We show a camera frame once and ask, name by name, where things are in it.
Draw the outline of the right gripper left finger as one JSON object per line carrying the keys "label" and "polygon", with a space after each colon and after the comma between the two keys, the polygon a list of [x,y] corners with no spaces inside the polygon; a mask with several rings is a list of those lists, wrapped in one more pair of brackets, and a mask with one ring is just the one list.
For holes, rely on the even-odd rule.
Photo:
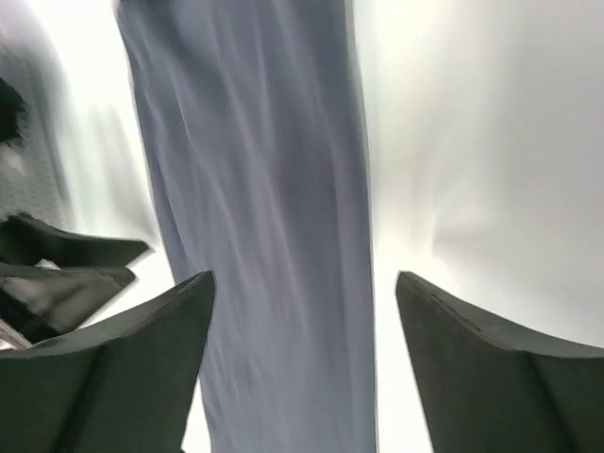
{"label": "right gripper left finger", "polygon": [[2,452],[180,451],[214,295],[202,272],[91,326],[2,351]]}

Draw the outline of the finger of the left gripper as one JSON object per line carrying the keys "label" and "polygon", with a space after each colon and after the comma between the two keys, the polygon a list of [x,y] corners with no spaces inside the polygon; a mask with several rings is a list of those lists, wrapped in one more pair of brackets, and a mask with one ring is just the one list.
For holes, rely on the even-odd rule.
{"label": "finger of the left gripper", "polygon": [[140,240],[64,231],[27,213],[1,222],[1,261],[7,264],[31,266],[46,260],[60,268],[126,266],[149,249]]}
{"label": "finger of the left gripper", "polygon": [[125,267],[1,265],[1,340],[37,344],[69,333],[135,281]]}

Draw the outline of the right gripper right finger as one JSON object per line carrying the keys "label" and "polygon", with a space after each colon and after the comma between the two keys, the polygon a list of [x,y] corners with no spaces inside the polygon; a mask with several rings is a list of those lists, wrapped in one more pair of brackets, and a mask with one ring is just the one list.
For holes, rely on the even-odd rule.
{"label": "right gripper right finger", "polygon": [[434,451],[602,451],[602,349],[518,325],[410,272],[395,293]]}

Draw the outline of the blue grey tank top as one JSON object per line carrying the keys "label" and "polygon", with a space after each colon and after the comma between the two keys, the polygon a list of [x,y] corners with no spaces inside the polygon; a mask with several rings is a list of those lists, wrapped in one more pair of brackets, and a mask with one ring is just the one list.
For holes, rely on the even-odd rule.
{"label": "blue grey tank top", "polygon": [[376,448],[364,137],[344,1],[124,1],[176,281],[210,270],[216,452]]}

